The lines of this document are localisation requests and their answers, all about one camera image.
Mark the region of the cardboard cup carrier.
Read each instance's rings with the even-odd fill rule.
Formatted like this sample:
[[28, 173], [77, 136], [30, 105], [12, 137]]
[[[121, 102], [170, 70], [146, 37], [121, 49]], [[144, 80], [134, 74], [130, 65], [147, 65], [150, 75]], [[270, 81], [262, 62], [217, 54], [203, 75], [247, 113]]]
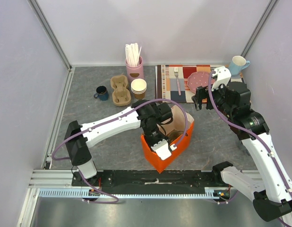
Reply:
[[183, 134], [183, 131], [178, 131], [178, 130], [172, 130], [167, 134], [168, 141], [172, 143], [175, 141], [178, 137], [181, 137]]

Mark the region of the orange paper gift bag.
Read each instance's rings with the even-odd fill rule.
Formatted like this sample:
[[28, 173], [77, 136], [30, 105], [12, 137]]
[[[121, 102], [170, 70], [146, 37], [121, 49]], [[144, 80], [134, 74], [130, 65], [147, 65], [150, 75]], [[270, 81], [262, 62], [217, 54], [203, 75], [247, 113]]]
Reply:
[[[170, 124], [160, 126], [159, 130], [163, 133], [166, 132], [167, 135], [172, 130], [183, 131], [185, 129], [185, 117], [182, 110], [174, 105], [171, 107], [173, 121]], [[188, 129], [186, 131], [186, 135], [183, 140], [180, 140], [181, 137], [178, 137], [175, 141], [171, 144], [176, 144], [177, 149], [172, 152], [171, 157], [167, 158], [166, 160], [161, 160], [158, 155], [152, 151], [152, 149], [147, 145], [144, 134], [141, 135], [141, 144], [142, 149], [144, 152], [144, 156], [146, 160], [157, 170], [158, 173], [163, 172], [183, 151], [185, 151], [189, 144], [192, 137], [193, 129], [194, 129], [194, 118], [189, 114], [186, 113], [188, 119]]]

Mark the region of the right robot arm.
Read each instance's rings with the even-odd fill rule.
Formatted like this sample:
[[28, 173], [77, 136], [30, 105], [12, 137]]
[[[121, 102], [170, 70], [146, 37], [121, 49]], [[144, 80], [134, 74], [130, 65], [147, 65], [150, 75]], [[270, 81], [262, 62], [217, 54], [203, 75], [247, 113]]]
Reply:
[[192, 97], [197, 110], [215, 109], [250, 153], [262, 183], [256, 183], [228, 161], [213, 166], [212, 183], [229, 184], [252, 201], [257, 214], [266, 222], [292, 212], [292, 181], [273, 146], [264, 117], [251, 109], [251, 91], [242, 82], [229, 82], [219, 88], [198, 87]]

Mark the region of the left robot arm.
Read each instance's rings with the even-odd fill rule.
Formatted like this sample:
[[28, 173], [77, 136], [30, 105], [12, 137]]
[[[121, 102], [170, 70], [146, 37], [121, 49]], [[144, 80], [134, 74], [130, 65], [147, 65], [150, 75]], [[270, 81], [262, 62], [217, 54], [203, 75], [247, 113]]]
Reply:
[[144, 139], [150, 149], [161, 160], [172, 154], [168, 137], [159, 130], [165, 121], [173, 121], [171, 108], [167, 103], [139, 100], [120, 113], [92, 123], [69, 124], [65, 134], [67, 151], [73, 166], [82, 174], [82, 181], [88, 186], [98, 182], [98, 173], [89, 148], [102, 140], [127, 130], [142, 128]]

